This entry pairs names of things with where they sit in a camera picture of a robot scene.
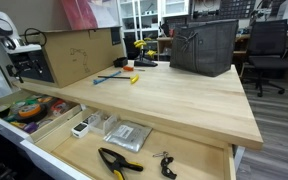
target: cardboard box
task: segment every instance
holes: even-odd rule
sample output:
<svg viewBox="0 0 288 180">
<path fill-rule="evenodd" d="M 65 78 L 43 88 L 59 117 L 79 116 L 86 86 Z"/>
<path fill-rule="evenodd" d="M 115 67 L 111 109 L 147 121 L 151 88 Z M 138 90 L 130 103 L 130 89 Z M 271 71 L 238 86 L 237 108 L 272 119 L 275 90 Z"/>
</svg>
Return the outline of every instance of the cardboard box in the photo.
<svg viewBox="0 0 288 180">
<path fill-rule="evenodd" d="M 53 31 L 45 36 L 43 53 L 54 83 L 23 77 L 24 82 L 61 88 L 112 66 L 116 58 L 124 56 L 119 27 Z"/>
</svg>

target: grey floor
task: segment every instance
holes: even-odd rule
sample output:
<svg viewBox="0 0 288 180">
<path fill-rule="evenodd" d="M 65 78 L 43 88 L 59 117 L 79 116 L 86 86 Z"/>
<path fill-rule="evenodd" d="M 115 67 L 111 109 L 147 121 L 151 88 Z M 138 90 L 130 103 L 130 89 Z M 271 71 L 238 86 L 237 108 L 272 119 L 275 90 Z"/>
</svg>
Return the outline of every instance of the grey floor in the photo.
<svg viewBox="0 0 288 180">
<path fill-rule="evenodd" d="M 253 85 L 244 85 L 264 140 L 261 151 L 246 149 L 237 172 L 238 180 L 288 180 L 288 84 L 284 95 L 264 87 L 262 98 Z"/>
</svg>

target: small device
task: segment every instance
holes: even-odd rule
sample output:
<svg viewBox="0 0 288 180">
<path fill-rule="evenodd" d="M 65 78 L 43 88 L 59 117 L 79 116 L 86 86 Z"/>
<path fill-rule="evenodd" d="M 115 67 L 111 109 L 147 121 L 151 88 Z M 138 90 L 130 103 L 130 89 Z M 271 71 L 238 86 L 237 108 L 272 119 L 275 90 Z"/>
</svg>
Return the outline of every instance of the small device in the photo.
<svg viewBox="0 0 288 180">
<path fill-rule="evenodd" d="M 88 129 L 88 124 L 84 123 L 83 121 L 74 128 L 72 128 L 73 136 L 77 138 L 82 138 L 88 133 Z"/>
</svg>

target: white cabinet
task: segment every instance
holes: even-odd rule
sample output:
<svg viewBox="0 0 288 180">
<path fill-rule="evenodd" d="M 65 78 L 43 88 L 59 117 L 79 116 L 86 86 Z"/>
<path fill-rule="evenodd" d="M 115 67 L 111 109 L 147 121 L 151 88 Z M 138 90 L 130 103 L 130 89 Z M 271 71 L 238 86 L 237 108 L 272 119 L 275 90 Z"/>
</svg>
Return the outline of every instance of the white cabinet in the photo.
<svg viewBox="0 0 288 180">
<path fill-rule="evenodd" d="M 188 15 L 189 0 L 162 0 L 162 16 Z"/>
<path fill-rule="evenodd" d="M 136 40 L 157 37 L 160 2 L 158 0 L 119 0 L 124 37 Z"/>
</svg>

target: black office chair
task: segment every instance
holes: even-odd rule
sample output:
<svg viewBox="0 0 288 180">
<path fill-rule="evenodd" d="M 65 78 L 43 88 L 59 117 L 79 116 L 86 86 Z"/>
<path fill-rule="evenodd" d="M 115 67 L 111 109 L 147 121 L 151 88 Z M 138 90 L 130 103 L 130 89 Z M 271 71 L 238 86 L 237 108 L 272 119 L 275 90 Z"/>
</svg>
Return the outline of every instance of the black office chair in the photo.
<svg viewBox="0 0 288 180">
<path fill-rule="evenodd" d="M 288 69 L 288 48 L 286 48 L 288 24 L 287 20 L 256 22 L 251 31 L 251 37 L 246 51 L 248 61 L 258 73 L 257 79 L 246 83 L 256 83 L 256 89 L 263 96 L 263 84 L 279 89 L 279 94 L 284 94 L 285 89 L 263 80 L 266 71 L 280 71 Z"/>
</svg>

